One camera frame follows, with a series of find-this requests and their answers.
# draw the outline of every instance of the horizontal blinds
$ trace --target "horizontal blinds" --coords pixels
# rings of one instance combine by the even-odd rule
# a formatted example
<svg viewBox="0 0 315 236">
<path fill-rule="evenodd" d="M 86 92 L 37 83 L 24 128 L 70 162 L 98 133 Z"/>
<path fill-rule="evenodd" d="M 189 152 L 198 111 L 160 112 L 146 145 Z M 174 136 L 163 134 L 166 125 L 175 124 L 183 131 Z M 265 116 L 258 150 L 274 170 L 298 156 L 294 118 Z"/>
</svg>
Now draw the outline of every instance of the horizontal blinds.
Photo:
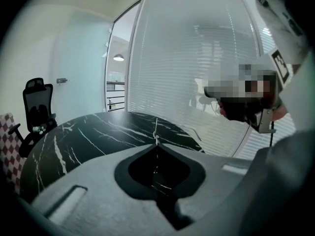
<svg viewBox="0 0 315 236">
<path fill-rule="evenodd" d="M 273 145 L 296 131 L 291 115 L 286 114 L 282 119 L 275 121 L 275 129 L 276 133 L 273 137 Z M 259 134 L 253 129 L 251 131 L 247 143 L 240 154 L 237 155 L 238 158 L 253 160 L 259 149 L 269 147 L 270 134 Z"/>
<path fill-rule="evenodd" d="M 187 131 L 206 153 L 231 156 L 248 126 L 203 104 L 204 82 L 249 63 L 258 50 L 241 0 L 144 0 L 132 42 L 127 110 Z"/>
<path fill-rule="evenodd" d="M 273 50 L 276 46 L 272 38 L 272 34 L 257 10 L 255 0 L 244 1 L 247 5 L 248 10 L 253 16 L 253 20 L 255 20 L 255 23 L 258 28 L 257 34 L 259 38 L 258 40 L 261 41 L 263 46 L 263 52 L 264 54 L 266 54 Z M 290 73 L 289 79 L 291 79 L 293 76 L 292 67 L 288 65 L 288 69 Z M 287 114 L 284 118 L 276 121 L 275 129 L 277 131 L 273 137 L 273 144 L 275 144 L 277 141 L 284 137 L 292 135 L 296 131 L 296 129 L 290 114 Z M 268 147 L 270 144 L 270 134 L 259 134 L 251 127 L 249 129 L 249 132 L 250 132 L 249 138 L 241 152 L 237 155 L 238 158 L 252 160 L 259 149 Z"/>
</svg>

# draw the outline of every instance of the black mesh chair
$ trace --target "black mesh chair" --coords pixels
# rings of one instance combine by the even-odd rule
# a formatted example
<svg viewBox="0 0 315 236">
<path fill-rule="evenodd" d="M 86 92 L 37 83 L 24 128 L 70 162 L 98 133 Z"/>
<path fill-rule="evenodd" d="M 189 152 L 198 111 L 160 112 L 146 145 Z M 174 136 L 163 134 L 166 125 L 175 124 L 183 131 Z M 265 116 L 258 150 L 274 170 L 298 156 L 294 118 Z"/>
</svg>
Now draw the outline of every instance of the black mesh chair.
<svg viewBox="0 0 315 236">
<path fill-rule="evenodd" d="M 17 124 L 9 131 L 9 135 L 14 132 L 22 141 L 19 149 L 21 157 L 27 157 L 35 144 L 50 130 L 57 127 L 56 114 L 51 113 L 51 97 L 53 95 L 53 85 L 44 84 L 42 78 L 35 78 L 26 83 L 23 90 L 23 100 L 26 113 L 26 121 L 30 134 L 23 139 Z"/>
</svg>

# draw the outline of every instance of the metal frame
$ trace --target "metal frame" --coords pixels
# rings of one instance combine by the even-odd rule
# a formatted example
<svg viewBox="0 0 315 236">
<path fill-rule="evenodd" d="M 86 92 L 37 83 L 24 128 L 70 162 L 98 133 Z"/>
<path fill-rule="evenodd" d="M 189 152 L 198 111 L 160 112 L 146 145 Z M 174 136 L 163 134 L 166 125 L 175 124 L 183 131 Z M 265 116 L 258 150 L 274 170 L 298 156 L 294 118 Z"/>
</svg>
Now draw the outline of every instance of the metal frame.
<svg viewBox="0 0 315 236">
<path fill-rule="evenodd" d="M 108 41 L 108 47 L 107 47 L 107 55 L 106 55 L 106 60 L 105 60 L 105 69 L 104 69 L 104 71 L 105 71 L 105 75 L 104 75 L 104 109 L 105 109 L 105 111 L 107 112 L 107 101 L 106 101 L 106 99 L 107 99 L 107 65 L 108 65 L 108 52 L 109 52 L 109 47 L 110 47 L 110 42 L 111 42 L 111 40 L 112 40 L 112 33 L 113 33 L 113 28 L 114 28 L 114 24 L 115 24 L 115 22 L 113 23 L 113 25 L 112 25 L 112 31 L 111 31 L 111 33 L 110 33 L 110 37 L 109 37 L 109 41 Z"/>
<path fill-rule="evenodd" d="M 115 108 L 115 109 L 108 110 L 108 112 L 112 112 L 112 111 L 119 110 L 119 109 L 124 109 L 124 108 Z"/>
<path fill-rule="evenodd" d="M 111 105 L 122 104 L 122 103 L 125 103 L 125 102 L 123 101 L 123 102 L 117 102 L 117 103 L 110 103 L 110 104 L 107 104 L 107 105 L 108 105 L 108 106 L 111 106 Z"/>
<path fill-rule="evenodd" d="M 129 70 L 130 70 L 130 57 L 132 56 L 133 51 L 133 41 L 135 38 L 135 32 L 138 26 L 139 22 L 139 15 L 141 15 L 143 5 L 145 3 L 145 0 L 141 0 L 139 4 L 139 9 L 136 14 L 136 18 L 133 23 L 132 31 L 131 31 L 131 37 L 130 37 L 130 43 L 128 47 L 128 57 L 127 57 L 127 67 L 126 67 L 126 73 L 125 73 L 125 110 L 128 111 L 128 87 L 129 87 Z"/>
</svg>

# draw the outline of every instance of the round table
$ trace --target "round table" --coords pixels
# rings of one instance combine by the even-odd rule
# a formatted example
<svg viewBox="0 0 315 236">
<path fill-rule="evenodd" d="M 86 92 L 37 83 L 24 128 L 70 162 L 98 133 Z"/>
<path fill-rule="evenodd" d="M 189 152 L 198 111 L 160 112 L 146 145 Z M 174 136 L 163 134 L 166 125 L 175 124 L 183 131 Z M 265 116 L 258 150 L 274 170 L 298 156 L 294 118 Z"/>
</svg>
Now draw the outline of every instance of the round table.
<svg viewBox="0 0 315 236">
<path fill-rule="evenodd" d="M 134 112 L 87 115 L 59 125 L 33 148 L 21 174 L 21 197 L 31 202 L 48 185 L 95 157 L 128 148 L 161 143 L 202 151 L 178 126 L 155 116 Z"/>
</svg>

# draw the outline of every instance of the railing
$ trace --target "railing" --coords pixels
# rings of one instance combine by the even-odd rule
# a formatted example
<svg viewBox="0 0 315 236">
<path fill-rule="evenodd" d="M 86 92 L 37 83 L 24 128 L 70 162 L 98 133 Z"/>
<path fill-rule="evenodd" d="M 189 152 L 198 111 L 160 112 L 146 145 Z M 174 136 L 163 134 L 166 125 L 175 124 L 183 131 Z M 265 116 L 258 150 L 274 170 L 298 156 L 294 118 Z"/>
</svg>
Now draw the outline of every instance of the railing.
<svg viewBox="0 0 315 236">
<path fill-rule="evenodd" d="M 123 90 L 122 90 L 122 89 L 119 89 L 119 88 L 116 89 L 116 88 L 117 88 L 117 85 L 124 86 L 124 85 L 125 85 L 124 82 L 108 81 L 106 84 L 107 84 L 107 88 L 109 88 L 111 85 L 113 85 L 113 87 L 110 88 L 110 90 L 107 90 L 107 91 L 106 91 L 106 94 L 107 94 L 107 92 L 123 92 L 123 91 L 125 91 L 125 89 L 123 89 Z M 123 95 L 123 96 L 110 96 L 110 97 L 107 97 L 107 99 L 108 99 L 108 104 L 107 104 L 107 103 L 106 103 L 106 104 L 107 104 L 107 106 L 109 106 L 108 112 L 115 111 L 115 110 L 119 110 L 119 109 L 124 109 L 125 106 L 124 106 L 123 108 L 111 109 L 111 106 L 113 106 L 113 105 L 125 103 L 125 101 L 111 102 L 111 99 L 124 98 L 124 97 L 125 97 L 125 95 Z"/>
</svg>

